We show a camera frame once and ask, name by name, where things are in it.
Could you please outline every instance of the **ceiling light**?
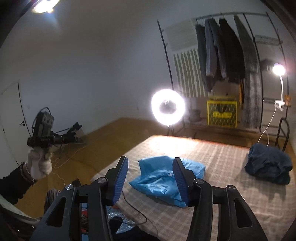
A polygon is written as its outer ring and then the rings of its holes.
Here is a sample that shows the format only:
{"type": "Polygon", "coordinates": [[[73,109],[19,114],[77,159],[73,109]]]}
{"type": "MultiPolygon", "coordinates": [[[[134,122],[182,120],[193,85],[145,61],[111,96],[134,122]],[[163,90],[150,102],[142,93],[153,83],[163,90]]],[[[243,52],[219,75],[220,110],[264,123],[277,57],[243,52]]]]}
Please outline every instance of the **ceiling light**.
{"type": "Polygon", "coordinates": [[[170,89],[160,90],[155,93],[151,100],[151,106],[156,120],[167,126],[177,123],[185,112],[184,100],[177,92],[170,89]],[[162,112],[163,104],[168,104],[168,108],[173,111],[162,112]]]}
{"type": "Polygon", "coordinates": [[[37,4],[35,5],[32,11],[35,13],[43,13],[43,12],[51,13],[53,12],[53,7],[58,2],[59,0],[40,0],[37,2],[37,4]]]}

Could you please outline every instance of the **gray coat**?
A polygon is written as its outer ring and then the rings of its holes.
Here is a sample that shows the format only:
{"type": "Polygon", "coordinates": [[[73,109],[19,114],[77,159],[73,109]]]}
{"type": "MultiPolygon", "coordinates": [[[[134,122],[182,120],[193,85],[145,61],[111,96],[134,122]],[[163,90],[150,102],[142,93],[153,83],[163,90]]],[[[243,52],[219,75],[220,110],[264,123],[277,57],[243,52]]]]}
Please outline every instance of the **gray coat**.
{"type": "Polygon", "coordinates": [[[262,80],[258,72],[257,53],[252,38],[237,15],[234,16],[234,21],[242,45],[246,74],[242,124],[245,128],[257,128],[261,124],[262,111],[262,80]]]}
{"type": "Polygon", "coordinates": [[[214,19],[206,19],[205,21],[205,39],[207,46],[207,76],[215,77],[217,74],[219,75],[217,71],[220,71],[222,79],[227,78],[222,33],[214,19]]]}

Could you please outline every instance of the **bracelet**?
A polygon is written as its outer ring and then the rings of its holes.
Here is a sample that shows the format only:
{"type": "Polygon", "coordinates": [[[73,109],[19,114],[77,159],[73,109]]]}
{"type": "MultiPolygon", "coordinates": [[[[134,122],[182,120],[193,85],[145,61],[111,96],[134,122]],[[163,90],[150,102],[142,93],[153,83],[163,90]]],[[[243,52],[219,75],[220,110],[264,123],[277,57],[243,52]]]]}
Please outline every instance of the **bracelet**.
{"type": "Polygon", "coordinates": [[[37,182],[35,179],[32,178],[30,180],[29,178],[26,177],[24,168],[26,169],[27,173],[29,173],[29,171],[27,169],[27,165],[25,165],[25,162],[22,162],[21,165],[20,165],[20,173],[21,173],[23,179],[25,179],[27,182],[30,182],[31,184],[35,184],[37,182]]]}

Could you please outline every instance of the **navy blue towel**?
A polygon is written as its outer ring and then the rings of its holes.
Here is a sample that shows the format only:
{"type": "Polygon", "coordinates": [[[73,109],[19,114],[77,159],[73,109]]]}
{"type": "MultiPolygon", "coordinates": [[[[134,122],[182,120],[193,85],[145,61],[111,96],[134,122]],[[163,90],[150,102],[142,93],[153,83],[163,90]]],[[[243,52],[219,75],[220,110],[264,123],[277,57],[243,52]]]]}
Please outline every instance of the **navy blue towel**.
{"type": "Polygon", "coordinates": [[[290,182],[292,162],[285,152],[256,143],[250,148],[248,162],[244,168],[254,177],[287,185],[290,182]]]}

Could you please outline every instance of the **blue cloth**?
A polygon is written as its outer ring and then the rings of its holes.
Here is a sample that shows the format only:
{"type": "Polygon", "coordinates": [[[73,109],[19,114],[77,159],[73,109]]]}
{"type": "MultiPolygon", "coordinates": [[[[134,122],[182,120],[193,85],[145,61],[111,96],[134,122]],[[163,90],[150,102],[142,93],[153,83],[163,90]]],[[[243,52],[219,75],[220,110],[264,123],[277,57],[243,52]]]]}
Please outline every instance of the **blue cloth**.
{"type": "MultiPolygon", "coordinates": [[[[146,195],[157,197],[169,204],[185,207],[173,173],[173,157],[155,156],[139,161],[141,175],[130,185],[146,195]]],[[[196,178],[203,178],[205,166],[196,161],[181,158],[186,169],[193,171],[196,178]]]]}
{"type": "Polygon", "coordinates": [[[287,185],[290,182],[292,162],[285,152],[256,143],[250,148],[248,162],[244,168],[254,177],[287,185]]]}

